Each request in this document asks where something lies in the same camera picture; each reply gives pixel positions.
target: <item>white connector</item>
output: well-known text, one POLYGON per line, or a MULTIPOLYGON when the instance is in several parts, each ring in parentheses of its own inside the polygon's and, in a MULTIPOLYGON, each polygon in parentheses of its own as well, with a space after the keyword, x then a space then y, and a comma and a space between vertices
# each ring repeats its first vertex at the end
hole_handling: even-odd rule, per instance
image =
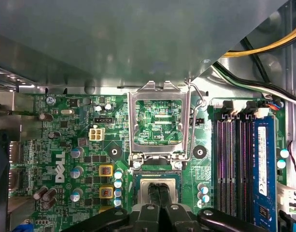
POLYGON ((282 210, 287 214, 296 214, 290 211, 290 209, 294 210, 295 208, 289 205, 290 203, 296 203, 295 194, 296 189, 277 183, 278 210, 282 210))
POLYGON ((103 141, 105 139, 105 128, 93 128, 89 130, 90 141, 103 141))

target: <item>red wire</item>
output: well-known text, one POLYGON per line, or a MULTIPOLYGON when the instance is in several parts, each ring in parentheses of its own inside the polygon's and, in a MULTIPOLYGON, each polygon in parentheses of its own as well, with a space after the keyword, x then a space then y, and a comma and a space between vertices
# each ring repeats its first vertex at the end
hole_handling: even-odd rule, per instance
POLYGON ((296 172, 296 161, 295 161, 295 159, 294 159, 294 157, 293 157, 292 149, 291 149, 292 143, 293 143, 293 141, 290 141, 290 142, 289 142, 289 144, 288 144, 288 146, 287 146, 287 150, 288 150, 289 155, 290 155, 290 157, 291 157, 291 160, 292 160, 292 162, 293 162, 293 164, 294 164, 294 168, 295 168, 295 172, 296 172))

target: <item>ram stick label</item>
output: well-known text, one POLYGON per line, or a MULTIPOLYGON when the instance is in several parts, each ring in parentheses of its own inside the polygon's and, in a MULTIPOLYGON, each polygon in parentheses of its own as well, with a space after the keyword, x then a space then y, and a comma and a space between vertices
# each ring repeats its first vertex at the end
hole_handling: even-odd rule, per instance
POLYGON ((266 127, 258 127, 259 193, 267 196, 267 150, 266 127))

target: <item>capacitor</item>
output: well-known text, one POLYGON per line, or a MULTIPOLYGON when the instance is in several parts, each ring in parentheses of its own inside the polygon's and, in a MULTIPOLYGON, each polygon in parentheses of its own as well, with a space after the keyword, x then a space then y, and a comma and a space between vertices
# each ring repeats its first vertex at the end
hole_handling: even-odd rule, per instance
POLYGON ((101 112, 104 111, 104 108, 103 108, 103 106, 101 106, 101 105, 97 105, 97 106, 94 107, 94 110, 95 110, 97 113, 101 113, 101 112))
POLYGON ((123 175, 123 170, 122 169, 117 169, 117 170, 115 170, 113 176, 114 176, 115 179, 121 179, 122 175, 123 175))
POLYGON ((202 197, 202 201, 203 201, 204 203, 208 203, 208 202, 210 201, 210 197, 209 197, 208 195, 204 195, 204 196, 202 197))
POLYGON ((49 189, 43 196, 42 196, 42 200, 44 202, 48 202, 50 201, 51 198, 53 198, 56 195, 56 189, 55 188, 51 188, 49 189))
POLYGON ((119 180, 115 180, 115 182, 113 183, 113 186, 116 188, 116 189, 119 189, 122 187, 122 180, 119 179, 119 180))
POLYGON ((280 169, 283 169, 286 167, 286 162, 285 160, 281 159, 277 162, 277 167, 280 168, 280 169))
POLYGON ((203 183, 199 183, 197 185, 197 189, 198 191, 200 191, 202 194, 207 194, 209 189, 203 184, 203 183))
POLYGON ((85 153, 85 150, 82 147, 78 146, 70 152, 70 156, 76 159, 76 158, 79 158, 80 156, 83 156, 84 153, 85 153))
POLYGON ((121 207, 122 206, 122 199, 121 198, 114 199, 113 204, 115 207, 121 207))
POLYGON ((84 169, 82 167, 76 166, 70 171, 70 177, 73 179, 77 179, 82 175, 83 172, 84 172, 84 169))
POLYGON ((48 210, 48 209, 50 209, 52 206, 54 206, 54 204, 56 203, 56 198, 51 198, 50 199, 50 201, 48 201, 48 202, 44 202, 43 204, 42 204, 42 208, 44 209, 44 210, 48 210))
POLYGON ((286 159, 287 157, 289 157, 289 151, 287 149, 282 149, 280 151, 280 156, 283 158, 283 159, 286 159))
POLYGON ((58 131, 48 133, 49 139, 58 139, 59 137, 61 137, 61 133, 58 131))
POLYGON ((111 105, 111 104, 106 104, 105 105, 105 110, 106 110, 106 112, 111 112, 112 110, 113 110, 113 105, 111 105))
POLYGON ((42 198, 42 196, 48 191, 48 188, 46 186, 41 187, 38 191, 36 191, 33 195, 33 198, 35 200, 39 200, 42 198))
POLYGON ((40 113, 38 118, 40 119, 40 121, 51 122, 53 120, 53 115, 49 113, 40 113))
POLYGON ((77 188, 77 189, 75 188, 70 195, 70 200, 72 202, 78 202, 83 194, 84 192, 81 190, 81 188, 77 188))
POLYGON ((119 188, 119 189, 116 189, 114 192, 113 192, 114 196, 115 197, 121 197, 122 196, 122 190, 119 188))

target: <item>cable bundle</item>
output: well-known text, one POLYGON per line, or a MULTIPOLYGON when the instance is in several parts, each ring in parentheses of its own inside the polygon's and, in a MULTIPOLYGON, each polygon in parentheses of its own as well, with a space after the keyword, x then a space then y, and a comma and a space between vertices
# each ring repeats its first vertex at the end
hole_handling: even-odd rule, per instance
POLYGON ((248 51, 229 51, 229 52, 226 52, 223 57, 242 57, 242 56, 248 56, 252 54, 270 52, 274 49, 284 48, 286 46, 292 45, 295 42, 296 42, 296 29, 293 30, 290 34, 288 34, 284 38, 268 46, 261 47, 258 49, 252 49, 248 51))

